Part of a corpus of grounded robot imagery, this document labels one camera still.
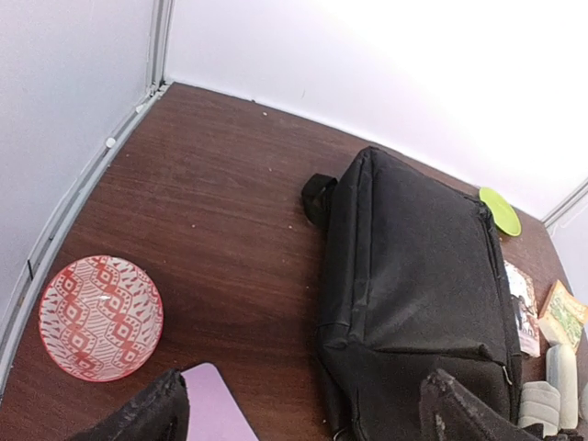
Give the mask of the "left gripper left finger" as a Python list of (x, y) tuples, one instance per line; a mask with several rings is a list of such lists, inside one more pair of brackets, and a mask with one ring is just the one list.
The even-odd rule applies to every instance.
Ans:
[(172, 368), (70, 440), (187, 440), (189, 415), (185, 379), (180, 370)]

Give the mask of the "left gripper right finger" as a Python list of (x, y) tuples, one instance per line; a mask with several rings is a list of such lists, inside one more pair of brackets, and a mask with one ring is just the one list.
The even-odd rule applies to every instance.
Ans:
[(420, 387), (422, 440), (583, 440), (575, 429), (542, 435), (545, 425), (520, 428), (487, 406), (444, 370), (431, 373)]

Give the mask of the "pink smartphone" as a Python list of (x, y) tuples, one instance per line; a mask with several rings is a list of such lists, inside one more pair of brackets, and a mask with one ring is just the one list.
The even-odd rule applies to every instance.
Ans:
[(188, 441), (257, 441), (218, 369), (202, 363), (182, 372), (189, 400)]

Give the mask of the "beige glasses case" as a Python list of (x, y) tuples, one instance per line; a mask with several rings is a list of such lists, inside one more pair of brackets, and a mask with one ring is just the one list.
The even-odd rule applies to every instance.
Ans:
[(578, 371), (569, 345), (552, 346), (546, 353), (546, 380), (560, 393), (560, 429), (578, 426)]

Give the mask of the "black student backpack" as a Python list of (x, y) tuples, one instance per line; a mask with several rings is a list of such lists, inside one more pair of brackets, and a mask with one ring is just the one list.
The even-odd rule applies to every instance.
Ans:
[(522, 354), (488, 207), (375, 147), (301, 200), (326, 233), (316, 348), (334, 439), (415, 439), (436, 369), (515, 422)]

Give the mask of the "green orange paperback book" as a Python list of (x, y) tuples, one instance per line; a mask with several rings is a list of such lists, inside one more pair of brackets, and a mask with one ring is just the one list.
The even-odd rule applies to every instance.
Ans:
[(538, 315), (541, 333), (551, 345), (568, 345), (578, 351), (584, 325), (587, 323), (587, 306), (570, 294), (557, 280), (551, 287)]

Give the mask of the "purple illustrated paperback book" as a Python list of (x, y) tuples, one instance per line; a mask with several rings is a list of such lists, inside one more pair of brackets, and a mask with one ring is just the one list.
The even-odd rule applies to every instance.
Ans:
[(515, 324), (523, 353), (539, 358), (540, 331), (537, 317), (537, 300), (532, 278), (508, 261), (504, 262), (508, 278), (511, 300), (514, 308)]

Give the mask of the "beige fabric pencil pouch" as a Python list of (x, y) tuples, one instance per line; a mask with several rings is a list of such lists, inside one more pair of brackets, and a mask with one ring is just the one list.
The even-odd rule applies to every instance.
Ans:
[(533, 424), (543, 425), (543, 437), (560, 430), (560, 392), (546, 381), (527, 382), (521, 391), (518, 426)]

